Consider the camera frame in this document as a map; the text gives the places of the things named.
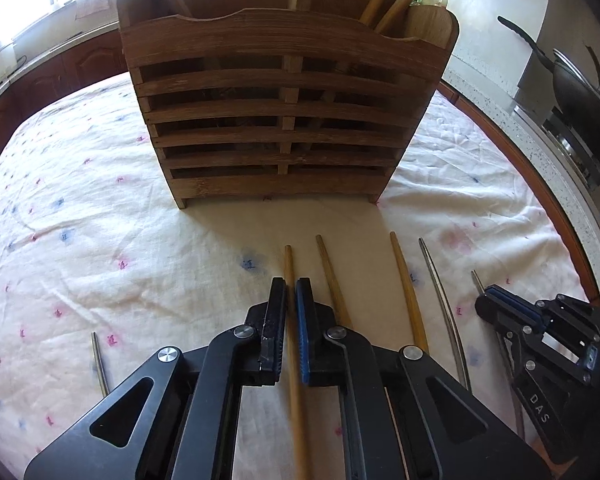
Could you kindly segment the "wooden chopstick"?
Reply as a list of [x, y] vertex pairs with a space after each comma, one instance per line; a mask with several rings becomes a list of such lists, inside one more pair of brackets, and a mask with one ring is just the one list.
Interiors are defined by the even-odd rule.
[[338, 278], [335, 273], [335, 269], [332, 266], [332, 260], [330, 260], [323, 237], [321, 237], [320, 234], [317, 234], [315, 240], [318, 252], [320, 253], [330, 298], [332, 298], [332, 305], [334, 306], [336, 320], [343, 326], [353, 327], [346, 302], [344, 301]]
[[425, 325], [424, 321], [422, 320], [422, 314], [420, 313], [416, 292], [411, 279], [410, 269], [407, 266], [398, 237], [396, 236], [396, 232], [391, 231], [389, 233], [389, 237], [393, 255], [396, 259], [396, 267], [398, 268], [400, 275], [407, 313], [411, 322], [414, 343], [425, 352], [429, 352], [429, 344]]
[[288, 286], [287, 351], [289, 411], [292, 443], [294, 444], [294, 471], [296, 478], [312, 479], [306, 410], [300, 376], [299, 343], [296, 307], [294, 306], [294, 252], [290, 245], [284, 247], [284, 279]]

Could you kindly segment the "metal chopstick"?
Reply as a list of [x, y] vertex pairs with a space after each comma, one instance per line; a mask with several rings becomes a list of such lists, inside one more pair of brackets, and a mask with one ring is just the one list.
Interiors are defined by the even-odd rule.
[[524, 413], [522, 412], [522, 407], [516, 396], [516, 393], [514, 393], [512, 385], [510, 384], [513, 380], [513, 367], [512, 362], [510, 362], [509, 359], [509, 352], [507, 350], [506, 342], [500, 333], [494, 332], [494, 334], [496, 341], [498, 342], [498, 353], [500, 354], [500, 358], [503, 363], [509, 395], [512, 399], [515, 415], [516, 433], [519, 437], [521, 437], [522, 440], [526, 440], [526, 430], [524, 430]]
[[460, 338], [460, 331], [458, 330], [457, 324], [454, 320], [449, 298], [448, 296], [446, 296], [446, 292], [444, 290], [440, 274], [437, 270], [436, 265], [434, 264], [434, 259], [431, 257], [430, 251], [427, 247], [425, 240], [423, 238], [420, 238], [418, 240], [418, 244], [420, 250], [422, 251], [422, 256], [424, 257], [432, 284], [434, 285], [434, 291], [436, 292], [436, 295], [439, 300], [446, 331], [448, 332], [451, 344], [452, 355], [456, 365], [458, 381], [467, 391], [471, 392], [471, 381], [464, 346], [462, 343], [462, 338]]
[[100, 350], [99, 340], [95, 332], [91, 333], [91, 342], [100, 391], [102, 392], [103, 396], [108, 396], [110, 391], [108, 379], [104, 367], [104, 361], [102, 360], [102, 350]]

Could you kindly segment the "white floral tablecloth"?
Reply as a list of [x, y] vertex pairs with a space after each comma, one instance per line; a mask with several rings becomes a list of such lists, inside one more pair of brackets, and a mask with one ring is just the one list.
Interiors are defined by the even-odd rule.
[[392, 244], [402, 247], [432, 356], [455, 366], [438, 272], [474, 395], [515, 415], [474, 278], [528, 300], [582, 298], [580, 278], [527, 182], [488, 137], [434, 96], [384, 194], [175, 205], [128, 75], [24, 122], [0, 157], [0, 461], [16, 477], [100, 399], [92, 349], [118, 384], [166, 344], [205, 346], [268, 296], [283, 251], [329, 302], [318, 246], [353, 327], [412, 339]]

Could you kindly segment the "gas stove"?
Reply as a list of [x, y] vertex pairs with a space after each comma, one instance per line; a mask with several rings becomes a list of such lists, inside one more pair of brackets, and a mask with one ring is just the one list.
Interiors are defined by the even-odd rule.
[[573, 180], [581, 181], [594, 200], [600, 202], [600, 162], [557, 106], [538, 115], [515, 104], [513, 116], [548, 147]]

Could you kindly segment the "wooden slatted utensil holder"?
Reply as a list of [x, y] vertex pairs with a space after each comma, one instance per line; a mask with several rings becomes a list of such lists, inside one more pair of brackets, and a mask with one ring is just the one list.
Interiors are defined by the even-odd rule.
[[174, 202], [380, 199], [460, 25], [412, 0], [117, 0]]

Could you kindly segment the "lower dark wooden cabinets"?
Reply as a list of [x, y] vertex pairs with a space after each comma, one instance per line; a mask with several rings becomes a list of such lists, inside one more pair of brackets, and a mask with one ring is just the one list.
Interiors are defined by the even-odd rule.
[[0, 155], [17, 128], [47, 105], [126, 71], [117, 29], [99, 32], [35, 62], [0, 89]]

